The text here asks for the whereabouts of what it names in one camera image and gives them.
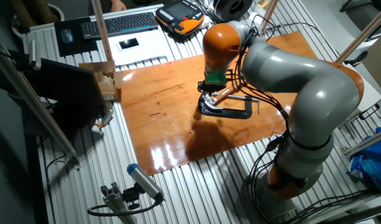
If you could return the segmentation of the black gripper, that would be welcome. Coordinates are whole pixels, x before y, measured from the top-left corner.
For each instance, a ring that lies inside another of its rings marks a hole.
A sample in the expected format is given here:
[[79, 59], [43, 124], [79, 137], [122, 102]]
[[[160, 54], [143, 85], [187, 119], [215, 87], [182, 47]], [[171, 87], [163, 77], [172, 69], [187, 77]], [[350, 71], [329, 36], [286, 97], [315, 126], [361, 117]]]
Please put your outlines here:
[[198, 82], [197, 89], [204, 90], [207, 93], [218, 92], [226, 88], [226, 84], [208, 84], [205, 81]]

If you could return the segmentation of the bare person hand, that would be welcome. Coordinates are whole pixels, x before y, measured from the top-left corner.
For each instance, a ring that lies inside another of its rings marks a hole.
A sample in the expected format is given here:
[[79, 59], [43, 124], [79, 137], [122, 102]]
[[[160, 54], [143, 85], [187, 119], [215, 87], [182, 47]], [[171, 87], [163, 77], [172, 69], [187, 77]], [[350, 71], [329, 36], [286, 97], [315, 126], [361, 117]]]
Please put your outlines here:
[[111, 0], [111, 12], [125, 11], [126, 5], [121, 0]]

